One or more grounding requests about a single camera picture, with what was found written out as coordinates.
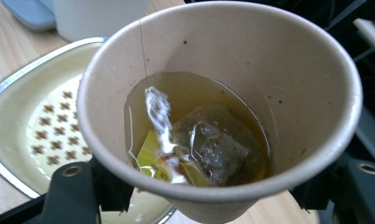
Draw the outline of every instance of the silver metal edge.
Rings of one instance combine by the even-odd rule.
[[[106,38],[104,37],[94,37],[94,38],[87,38],[82,39],[77,42],[65,45],[59,49],[48,53],[47,55],[33,61],[32,63],[27,64],[19,71],[12,74],[10,77],[6,78],[4,81],[0,83],[0,94],[7,89],[10,85],[12,85],[15,81],[19,80],[19,78],[27,75],[32,70],[36,69],[38,66],[64,54],[65,52],[75,49],[84,45],[93,44],[93,43],[104,43]],[[19,180],[16,176],[14,176],[3,164],[0,162],[0,176],[2,176],[7,182],[13,185],[16,189],[20,190],[23,194],[27,195],[30,198],[37,198],[39,194],[31,189],[29,186],[24,184],[21,180]]]

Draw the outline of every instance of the wooden table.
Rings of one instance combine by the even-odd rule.
[[[183,5],[183,0],[152,0],[147,13]],[[0,2],[0,81],[27,63],[68,44],[56,31],[35,33],[14,19]],[[30,199],[0,176],[0,214]],[[168,223],[196,223],[176,212]],[[301,210],[288,192],[262,199],[231,223],[318,223],[317,214]]]

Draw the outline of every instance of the tea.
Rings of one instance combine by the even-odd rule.
[[[125,110],[131,124],[127,147],[148,175],[223,187],[271,174],[271,151],[257,116],[215,80],[187,72],[156,74],[134,87]]]

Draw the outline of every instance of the blue plastic object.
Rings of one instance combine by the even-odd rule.
[[[56,28],[54,14],[39,0],[2,0],[2,4],[33,31],[44,32]]]

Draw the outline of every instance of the white cylindrical object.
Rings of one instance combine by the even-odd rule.
[[[148,0],[55,0],[58,33],[70,40],[109,37],[146,14]]]

